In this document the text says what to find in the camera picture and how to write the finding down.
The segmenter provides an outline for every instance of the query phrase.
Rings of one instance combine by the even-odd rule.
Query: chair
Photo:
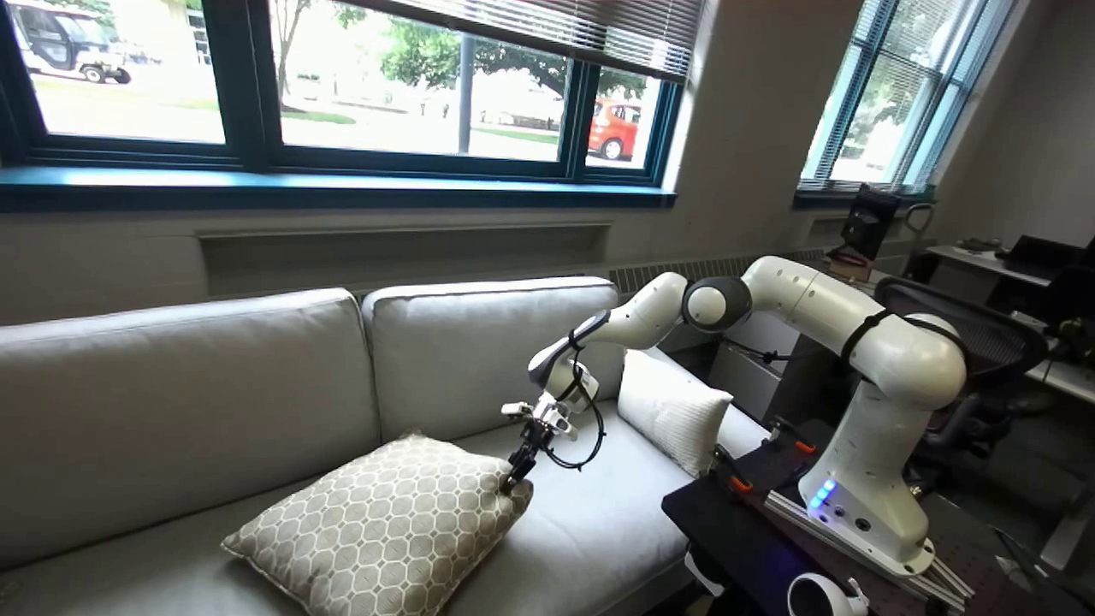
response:
[[[950,321],[964,351],[964,392],[937,415],[915,451],[921,463],[944,465],[953,451],[988,459],[1016,418],[1053,408],[1043,388],[1023,378],[1047,354],[1047,338],[1037,329],[903,278],[885,278],[876,286],[876,301],[894,316],[937,316]]]

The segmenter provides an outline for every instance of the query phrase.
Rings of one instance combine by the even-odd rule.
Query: throw pillow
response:
[[[660,349],[622,354],[620,418],[666,451],[687,475],[710,465],[725,389],[704,388]]]
[[[222,542],[314,616],[441,613],[529,502],[511,463],[420,433],[388,441]]]

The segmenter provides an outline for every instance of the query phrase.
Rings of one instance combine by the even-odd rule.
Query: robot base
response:
[[[929,600],[939,600],[944,605],[964,613],[964,600],[972,600],[976,592],[953,573],[953,569],[949,569],[937,553],[933,545],[922,542],[922,548],[910,556],[910,562],[894,562],[881,552],[872,552],[864,542],[857,542],[856,534],[849,534],[849,527],[832,527],[822,523],[813,516],[807,516],[804,505],[797,505],[792,500],[788,500],[783,492],[769,489],[763,500],[767,510],[773,510],[777,516],[783,516],[788,523],[807,529],[811,537],[844,552],[849,556],[857,556],[885,573],[894,573],[895,581],[910,585],[913,592],[922,592]]]

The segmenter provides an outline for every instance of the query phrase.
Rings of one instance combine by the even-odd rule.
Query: white wall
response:
[[[807,148],[850,28],[849,0],[723,0],[692,123],[677,204],[626,208],[370,208],[314,212],[107,212],[0,218],[0,301],[195,301],[198,236],[306,228],[447,228],[604,221],[604,262],[725,256],[797,242],[813,216],[789,212]]]
[[[1034,0],[992,117],[939,195],[939,238],[1095,236],[1095,0]]]

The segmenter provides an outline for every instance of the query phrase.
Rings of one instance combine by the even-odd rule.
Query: window frame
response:
[[[595,80],[611,62],[590,62],[568,51],[572,86],[564,95],[561,153],[557,159],[516,159],[516,156],[468,156],[468,153],[412,153],[412,150],[333,150],[293,148],[280,141],[277,67],[270,40],[270,0],[200,0],[208,65],[214,80],[214,103],[227,142],[177,142],[177,141],[111,141],[111,138],[65,138],[47,133],[38,106],[29,70],[23,67],[20,44],[12,38],[9,13],[0,2],[0,74],[9,83],[0,90],[0,163],[44,167],[156,167],[156,170],[261,170],[261,173],[354,173],[354,178],[426,178],[426,180],[540,180],[564,189],[660,189],[674,123],[683,95],[683,80],[660,80],[658,117],[650,123],[650,142],[643,167],[590,167],[585,163]],[[557,44],[529,44],[512,33],[489,33],[491,40],[522,44],[529,51],[561,51]]]
[[[977,90],[983,70],[988,65],[988,54],[999,48],[999,38],[1003,38],[1010,17],[1016,13],[1018,0],[1012,0],[1003,10],[999,28],[986,33],[983,19],[988,17],[988,2],[992,0],[964,0],[961,2],[957,17],[953,17],[953,29],[939,44],[933,65],[921,65],[915,57],[906,57],[906,54],[885,48],[885,33],[894,28],[899,0],[878,0],[876,13],[861,33],[857,33],[861,24],[857,19],[850,24],[849,48],[844,48],[844,57],[841,57],[838,74],[832,83],[826,103],[832,103],[832,95],[838,95],[833,90],[841,86],[841,70],[850,62],[850,51],[857,51],[857,62],[850,65],[850,74],[849,74],[849,86],[838,99],[833,119],[826,123],[826,133],[823,133],[823,142],[816,153],[822,159],[811,178],[807,178],[811,153],[804,156],[804,167],[797,178],[797,198],[792,198],[797,204],[844,204],[856,198],[857,186],[868,186],[885,195],[915,198],[915,200],[933,198],[933,180],[944,170],[939,163],[949,159],[949,148],[953,142],[953,129],[964,119],[964,113],[972,110],[972,99],[976,99],[976,90]],[[903,153],[895,156],[889,180],[832,178],[878,57],[895,62],[895,65],[910,65],[913,70],[921,70],[927,83],[927,99],[921,110],[913,106],[915,117],[913,117],[910,138],[899,142]],[[813,141],[822,141],[823,113],[822,113],[816,129],[811,138],[811,150],[813,150]]]

